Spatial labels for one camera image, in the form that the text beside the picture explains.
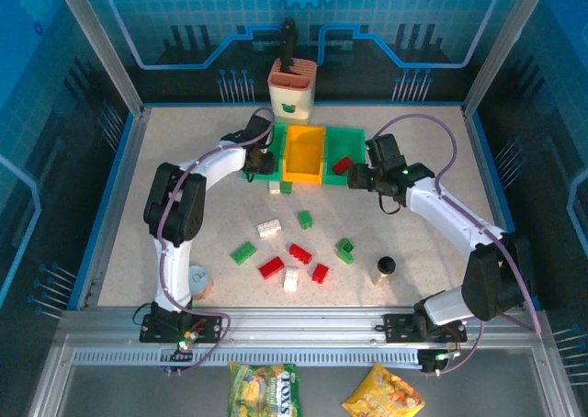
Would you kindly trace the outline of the green plastic bin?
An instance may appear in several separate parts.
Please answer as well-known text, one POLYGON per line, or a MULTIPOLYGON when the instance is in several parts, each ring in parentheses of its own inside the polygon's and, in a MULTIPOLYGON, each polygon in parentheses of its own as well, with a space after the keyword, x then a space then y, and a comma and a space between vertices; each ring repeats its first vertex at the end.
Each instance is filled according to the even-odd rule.
POLYGON ((344 127, 327 127, 324 167, 322 183, 324 185, 347 186, 347 171, 341 175, 334 171, 337 163, 345 157, 353 163, 364 163, 365 158, 365 131, 344 127))
POLYGON ((276 124, 274 127, 272 142, 266 149, 266 155, 272 154, 274 159, 274 172, 269 175, 248 175, 242 173, 245 181, 251 183, 253 181, 281 181, 283 175, 282 160, 285 150, 285 143, 287 137, 287 126, 285 124, 276 124))

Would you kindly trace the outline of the yellow plastic bin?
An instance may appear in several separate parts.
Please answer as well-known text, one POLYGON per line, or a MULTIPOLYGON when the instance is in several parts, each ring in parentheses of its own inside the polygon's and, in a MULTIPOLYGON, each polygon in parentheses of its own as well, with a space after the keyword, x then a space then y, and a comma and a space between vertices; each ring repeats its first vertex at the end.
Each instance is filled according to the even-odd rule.
POLYGON ((282 157, 282 180, 291 183, 322 183, 326 128, 288 125, 282 157))

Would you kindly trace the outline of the cream knife block pink top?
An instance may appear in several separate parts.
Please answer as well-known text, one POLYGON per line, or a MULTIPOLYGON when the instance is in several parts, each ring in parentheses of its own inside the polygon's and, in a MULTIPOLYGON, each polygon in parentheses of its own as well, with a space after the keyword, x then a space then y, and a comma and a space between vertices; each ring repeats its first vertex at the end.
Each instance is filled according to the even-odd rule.
POLYGON ((308 120, 314 105, 317 64, 293 60, 289 71, 281 71, 281 60, 275 59, 267 77, 271 106, 277 118, 308 120))

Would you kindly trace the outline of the small bottle with black cap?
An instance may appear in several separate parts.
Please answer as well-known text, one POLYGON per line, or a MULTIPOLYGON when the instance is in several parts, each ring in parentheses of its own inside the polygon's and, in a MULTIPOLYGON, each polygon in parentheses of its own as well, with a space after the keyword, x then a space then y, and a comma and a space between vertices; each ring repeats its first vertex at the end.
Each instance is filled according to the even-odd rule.
POLYGON ((390 256, 382 256, 370 273, 372 283, 377 286, 385 278, 391 276, 396 270, 396 262, 390 256))

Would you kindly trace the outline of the tin can with pull tab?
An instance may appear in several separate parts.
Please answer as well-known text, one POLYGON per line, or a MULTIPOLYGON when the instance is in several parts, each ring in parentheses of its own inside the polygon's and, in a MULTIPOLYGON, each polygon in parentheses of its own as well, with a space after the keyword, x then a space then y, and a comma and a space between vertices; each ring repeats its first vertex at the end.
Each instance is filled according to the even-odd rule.
POLYGON ((209 272, 200 265, 191 265, 188 268, 188 285, 193 300, 205 299, 214 287, 209 272))

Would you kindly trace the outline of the small LED controller board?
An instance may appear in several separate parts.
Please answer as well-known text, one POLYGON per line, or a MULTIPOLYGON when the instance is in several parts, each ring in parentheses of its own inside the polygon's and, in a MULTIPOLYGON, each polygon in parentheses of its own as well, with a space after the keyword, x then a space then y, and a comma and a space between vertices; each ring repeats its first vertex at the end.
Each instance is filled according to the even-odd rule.
POLYGON ((204 337, 205 332, 203 330, 187 331, 177 342, 177 349, 180 352, 186 352, 188 349, 197 345, 204 337))
POLYGON ((448 351, 442 349, 419 349, 417 351, 420 371, 426 375, 439 376, 445 371, 449 362, 461 356, 459 350, 448 351))

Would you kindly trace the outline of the yellow snack bag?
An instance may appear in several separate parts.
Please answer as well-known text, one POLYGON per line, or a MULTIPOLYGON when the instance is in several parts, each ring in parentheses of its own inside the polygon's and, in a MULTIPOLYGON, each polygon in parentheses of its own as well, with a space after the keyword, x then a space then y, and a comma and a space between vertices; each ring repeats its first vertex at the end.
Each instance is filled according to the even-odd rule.
POLYGON ((424 406, 420 393, 381 363, 342 403, 351 417, 414 417, 424 406))

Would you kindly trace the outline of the green candy bag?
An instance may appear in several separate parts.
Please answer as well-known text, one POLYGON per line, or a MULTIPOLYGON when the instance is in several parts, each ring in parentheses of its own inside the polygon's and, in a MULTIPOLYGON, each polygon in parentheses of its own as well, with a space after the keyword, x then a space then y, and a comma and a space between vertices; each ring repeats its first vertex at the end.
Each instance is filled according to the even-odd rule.
POLYGON ((303 417, 294 364, 230 363, 228 417, 303 417))

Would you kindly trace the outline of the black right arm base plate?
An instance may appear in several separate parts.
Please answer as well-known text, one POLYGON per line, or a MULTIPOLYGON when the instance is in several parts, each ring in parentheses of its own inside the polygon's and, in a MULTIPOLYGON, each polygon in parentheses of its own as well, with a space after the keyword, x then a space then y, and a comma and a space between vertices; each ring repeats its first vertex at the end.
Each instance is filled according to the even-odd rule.
POLYGON ((435 325, 422 313, 385 314, 381 330, 387 344, 447 344, 468 340, 465 326, 460 321, 435 325))

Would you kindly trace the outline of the aluminium frame rail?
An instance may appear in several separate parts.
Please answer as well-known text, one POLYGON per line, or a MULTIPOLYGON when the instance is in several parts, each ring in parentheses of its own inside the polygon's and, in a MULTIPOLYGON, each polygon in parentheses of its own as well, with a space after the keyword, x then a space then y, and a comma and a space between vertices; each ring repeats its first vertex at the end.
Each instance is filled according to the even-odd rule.
MULTIPOLYGON (((385 314, 410 314, 408 308, 230 308, 222 321, 226 347, 368 347, 384 345, 385 314)), ((91 345, 136 344, 141 325, 131 309, 67 311, 57 333, 91 345)), ((393 344, 425 347, 432 343, 393 344)))

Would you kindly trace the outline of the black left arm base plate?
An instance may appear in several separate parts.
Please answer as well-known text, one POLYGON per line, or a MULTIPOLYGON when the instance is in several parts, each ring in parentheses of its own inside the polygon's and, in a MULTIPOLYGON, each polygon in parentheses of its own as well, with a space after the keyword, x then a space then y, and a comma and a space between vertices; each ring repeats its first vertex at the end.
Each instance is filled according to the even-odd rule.
POLYGON ((222 318, 214 315, 192 315, 185 312, 148 313, 141 323, 139 341, 147 344, 177 344, 183 334, 203 330, 205 337, 199 342, 215 344, 222 331, 222 318))

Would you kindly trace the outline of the aluminium frame post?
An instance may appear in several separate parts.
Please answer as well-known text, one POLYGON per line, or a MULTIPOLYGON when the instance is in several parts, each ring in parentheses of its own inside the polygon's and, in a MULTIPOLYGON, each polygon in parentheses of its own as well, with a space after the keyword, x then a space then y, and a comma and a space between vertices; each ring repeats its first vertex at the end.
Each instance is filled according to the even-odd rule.
POLYGON ((477 110, 538 2, 539 0, 516 0, 514 3, 466 96, 463 109, 465 119, 471 118, 477 110))
POLYGON ((142 102, 90 0, 64 1, 129 112, 135 118, 142 118, 148 108, 142 102))

